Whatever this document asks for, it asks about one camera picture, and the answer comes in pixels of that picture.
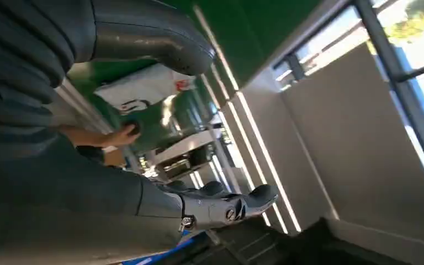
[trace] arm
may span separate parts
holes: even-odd
[[[60,125],[58,131],[69,138],[75,146],[88,145],[95,147],[122,146],[132,144],[140,134],[130,135],[134,125],[128,125],[110,134],[101,134],[70,125]]]

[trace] hand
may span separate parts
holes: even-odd
[[[132,144],[140,136],[140,133],[136,135],[130,135],[134,128],[136,128],[134,125],[128,125],[118,131],[105,135],[104,139],[102,140],[103,146],[108,147]]]

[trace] metal frame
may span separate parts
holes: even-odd
[[[362,20],[362,25],[366,28],[368,35],[379,54],[384,70],[389,77],[391,87],[399,97],[401,106],[424,151],[424,112],[412,86],[408,83],[408,80],[424,74],[424,67],[411,72],[406,72],[403,69],[401,62],[394,51],[393,46],[389,43],[388,37],[386,36],[383,26],[379,22],[377,16],[380,11],[386,9],[395,1],[396,0],[389,0],[378,8],[373,8],[371,1],[368,0],[347,1],[337,12],[328,17],[324,23],[318,26],[311,34],[302,39],[300,43],[295,45],[295,48],[287,53],[287,55],[276,63],[274,67],[278,66],[283,61],[286,61],[290,65],[290,69],[294,73],[294,77],[297,81],[305,78],[303,67],[296,57],[296,51],[298,51],[320,31],[330,25],[334,19],[342,14],[349,6],[354,6]]]

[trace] fluorescent light strip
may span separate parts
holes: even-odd
[[[287,193],[285,192],[285,189],[282,186],[282,183],[280,181],[279,175],[277,171],[275,170],[274,163],[272,162],[271,156],[269,155],[269,151],[267,150],[266,145],[264,144],[264,141],[262,140],[261,133],[259,132],[259,129],[256,125],[253,115],[251,114],[251,110],[248,106],[248,103],[246,102],[246,98],[243,95],[243,93],[241,93],[241,91],[236,92],[236,94],[238,98],[240,99],[241,104],[243,105],[243,109],[245,110],[246,116],[248,117],[250,121],[251,129],[256,135],[256,139],[264,154],[264,158],[266,159],[266,162],[269,164],[269,169],[271,170],[271,174],[274,177],[277,188],[279,189],[280,194],[282,195],[282,199],[284,201],[285,206],[287,207],[288,213],[290,214],[290,218],[295,226],[295,229],[298,232],[301,232],[300,224],[298,223],[298,220],[296,219],[295,212],[293,211],[293,208],[290,205],[290,201],[288,200]]]
[[[193,10],[194,10],[194,13],[196,14],[196,16],[199,19],[200,25],[205,30],[207,37],[209,37],[209,40],[212,43],[212,46],[214,47],[215,51],[217,52],[217,55],[218,55],[220,61],[222,61],[224,68],[225,68],[225,72],[227,73],[228,76],[233,76],[233,74],[231,73],[230,66],[225,59],[225,55],[222,52],[222,49],[220,48],[219,43],[215,39],[215,36],[212,33],[212,30],[210,29],[209,24],[205,21],[204,14],[202,13],[202,10],[200,10],[199,6],[196,5],[196,4],[194,5]],[[236,83],[236,80],[233,78],[233,79],[230,79],[230,81],[231,81],[231,84],[233,86],[233,89],[238,90],[238,84]]]
[[[209,166],[212,169],[212,172],[214,173],[215,179],[220,182],[219,175],[217,174],[217,170],[215,170],[215,166],[212,162],[209,162]]]
[[[229,66],[229,64],[228,64],[228,62],[227,62],[227,60],[226,60],[226,58],[225,58],[225,55],[224,55],[224,53],[222,52],[222,49],[221,49],[221,47],[220,47],[220,45],[218,44],[218,42],[217,42],[217,40],[215,39],[215,36],[214,36],[214,34],[212,33],[212,30],[210,29],[210,27],[209,27],[209,24],[205,21],[205,18],[204,18],[204,14],[202,13],[202,11],[200,10],[200,8],[199,8],[199,6],[197,6],[196,4],[194,5],[194,7],[193,7],[193,10],[194,10],[194,13],[196,14],[196,16],[198,17],[198,19],[199,19],[199,23],[200,23],[200,25],[203,27],[203,29],[205,30],[205,32],[206,32],[206,34],[207,34],[207,36],[209,37],[209,40],[210,40],[210,42],[212,43],[212,46],[214,47],[214,49],[215,49],[215,51],[217,52],[217,55],[218,55],[218,57],[219,57],[219,59],[220,59],[220,61],[222,62],[222,64],[224,65],[224,68],[225,68],[225,72],[227,73],[227,75],[228,75],[228,77],[230,78],[230,81],[231,81],[231,84],[232,84],[232,86],[233,86],[233,89],[234,90],[238,90],[239,89],[239,87],[238,87],[238,83],[236,82],[236,79],[234,78],[234,76],[233,76],[233,74],[232,74],[232,72],[231,72],[231,69],[230,69],[230,66]],[[295,218],[295,220],[293,220],[293,222],[294,222],[294,224],[295,224],[295,227],[296,227],[296,229],[300,232],[301,231],[301,229],[300,229],[300,226],[298,225],[298,222],[295,222],[296,221],[296,218]]]
[[[224,94],[225,99],[229,100],[230,96],[228,95],[226,87],[225,87],[224,83],[222,82],[222,79],[220,78],[219,72],[217,71],[217,67],[215,67],[214,63],[212,63],[212,65],[210,66],[210,69],[212,70],[212,74],[214,75],[215,79],[217,80],[217,83],[219,84],[220,89],[222,89],[222,93]]]
[[[219,108],[220,107],[219,102],[218,102],[217,98],[215,97],[215,93],[212,90],[212,87],[210,86],[209,80],[207,80],[207,77],[204,74],[200,75],[200,79],[204,83],[205,88],[207,88],[207,91],[209,91],[209,94],[212,97],[212,101],[214,102],[215,106],[217,108]]]
[[[194,171],[194,175],[196,176],[196,179],[198,181],[199,187],[203,187],[204,186],[204,182],[202,181],[202,178],[200,177],[199,172]]]
[[[235,138],[233,137],[233,134],[231,133],[230,127],[228,125],[228,122],[225,119],[224,114],[222,112],[219,112],[219,116],[220,116],[220,119],[222,120],[222,123],[225,127],[225,130],[227,131],[228,136],[230,137],[231,142],[233,143],[233,145],[235,145],[238,148],[238,146],[236,145]],[[245,173],[246,180],[248,181],[248,185],[250,186],[250,190],[254,190],[256,188],[256,186],[253,183],[253,180],[251,179],[248,168],[246,167],[244,162],[242,162],[242,168],[243,168],[243,171]]]
[[[264,218],[264,222],[267,226],[271,226],[271,222],[269,222],[269,218],[267,217],[266,213],[262,213],[262,217]]]
[[[226,180],[226,177],[222,170],[222,166],[220,165],[219,159],[217,158],[216,155],[212,156],[212,161],[214,161],[215,169],[219,172],[220,178],[222,179],[222,183],[225,184],[225,186],[227,187],[227,190],[231,192],[230,185],[228,184],[228,181]]]
[[[189,177],[191,178],[191,180],[193,181],[194,187],[196,189],[199,189],[199,185],[197,184],[196,178],[194,177],[194,175],[192,173],[189,174]]]
[[[251,155],[251,160],[256,165],[256,170],[257,170],[257,173],[259,175],[259,178],[261,179],[262,184],[267,184],[267,180],[264,177],[264,173],[262,172],[262,169],[261,169],[261,166],[259,165],[259,162],[257,161],[256,154],[253,151],[253,148],[251,146],[250,140],[248,139],[248,136],[246,135],[245,128],[243,128],[243,125],[241,124],[241,120],[240,120],[240,117],[238,116],[238,113],[236,112],[235,106],[231,102],[228,102],[227,104],[230,107],[231,114],[235,118],[236,124],[238,125],[238,129],[240,131],[240,134],[243,136],[243,141],[245,142],[246,148],[248,148],[248,152]],[[285,222],[282,218],[282,215],[280,214],[279,208],[277,207],[277,205],[275,203],[272,205],[272,207],[274,207],[275,214],[276,214],[277,219],[279,220],[279,223],[282,227],[282,231],[284,231],[284,233],[288,234],[287,226],[285,225]]]

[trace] white plastic bag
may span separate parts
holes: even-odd
[[[95,90],[121,115],[148,108],[181,91],[195,89],[195,77],[155,64]]]

